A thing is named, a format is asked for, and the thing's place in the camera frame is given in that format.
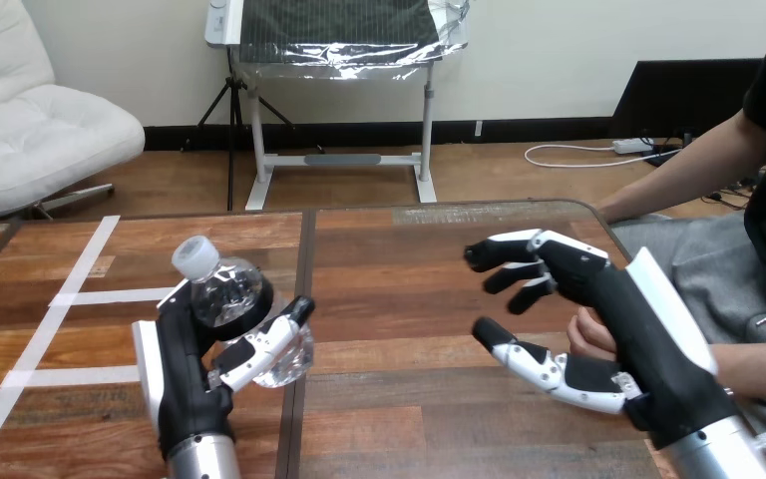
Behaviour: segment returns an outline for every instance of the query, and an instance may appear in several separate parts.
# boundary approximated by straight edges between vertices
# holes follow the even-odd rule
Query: tape line
[[[75,266],[72,267],[72,272],[69,273],[69,276],[63,282],[63,286],[61,286],[58,294],[76,294],[81,290],[81,286],[84,284],[93,264],[95,264],[96,259],[101,254],[101,250],[104,248],[107,239],[110,238],[110,234],[118,222],[119,217],[104,217],[101,220],[95,233],[84,247],[84,251],[78,258],[78,261],[75,262]],[[25,384],[27,384],[27,381],[32,376],[27,371],[36,369],[43,354],[48,349],[48,345],[54,339],[54,335],[63,322],[63,318],[66,317],[69,306],[70,304],[62,304],[48,309],[45,317],[40,321],[40,325],[37,326],[33,337],[28,341],[28,345],[25,346],[25,350],[22,351],[22,355],[16,361],[16,365],[13,366],[15,371],[26,371],[26,373],[17,372],[13,376],[14,378],[11,379],[15,384],[0,389],[0,430],[7,416],[10,415],[13,406],[16,405],[19,396],[22,394]]]
[[[54,387],[88,386],[139,382],[140,372],[135,365],[109,367],[76,367],[71,369],[37,369],[10,371],[1,387]]]
[[[119,291],[79,292],[77,294],[57,294],[49,306],[70,304],[107,304],[111,302],[159,301],[172,292],[172,287],[154,287],[149,289],[123,289]]]

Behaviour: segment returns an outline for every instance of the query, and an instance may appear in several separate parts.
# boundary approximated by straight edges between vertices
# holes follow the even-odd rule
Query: plastic water bottle
[[[198,321],[225,347],[244,334],[256,332],[280,314],[286,300],[262,272],[240,257],[221,257],[206,237],[184,241],[172,255],[172,264],[191,283],[191,304]],[[253,380],[264,387],[281,387],[312,366],[313,339],[309,321],[262,374]]]

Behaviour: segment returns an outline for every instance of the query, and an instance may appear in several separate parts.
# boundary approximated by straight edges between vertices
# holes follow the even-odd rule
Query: white wall
[[[58,83],[146,126],[195,124],[223,85],[224,53],[203,40],[207,0],[24,3]],[[471,45],[437,69],[438,120],[609,116],[637,60],[766,50],[766,0],[472,0],[469,18]],[[419,121],[422,81],[286,79],[263,96],[296,123]],[[225,100],[210,121],[228,111]]]

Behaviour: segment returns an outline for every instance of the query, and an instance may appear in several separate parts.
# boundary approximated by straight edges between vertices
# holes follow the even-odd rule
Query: metal wrist cylinder
[[[697,479],[766,479],[766,456],[735,416],[709,424],[662,449],[677,475]]]
[[[175,479],[241,479],[233,440],[202,434],[182,441],[169,452],[169,474]]]

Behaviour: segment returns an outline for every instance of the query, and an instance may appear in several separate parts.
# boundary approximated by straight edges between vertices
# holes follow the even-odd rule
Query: prosthetic hand
[[[624,412],[681,477],[766,478],[766,457],[715,381],[708,344],[649,251],[618,270],[605,251],[529,230],[468,246],[465,260],[477,272],[501,266],[484,282],[488,293],[527,281],[509,302],[512,314],[553,292],[593,307],[614,337],[619,361],[554,356],[480,318],[474,336],[501,364],[560,401]]]
[[[315,308],[297,297],[280,315],[253,330],[219,333],[196,320],[190,285],[161,301],[157,321],[133,323],[137,364],[149,415],[170,475],[176,479],[240,478],[227,415],[232,395],[268,370]],[[201,358],[217,340],[239,337],[207,372]]]

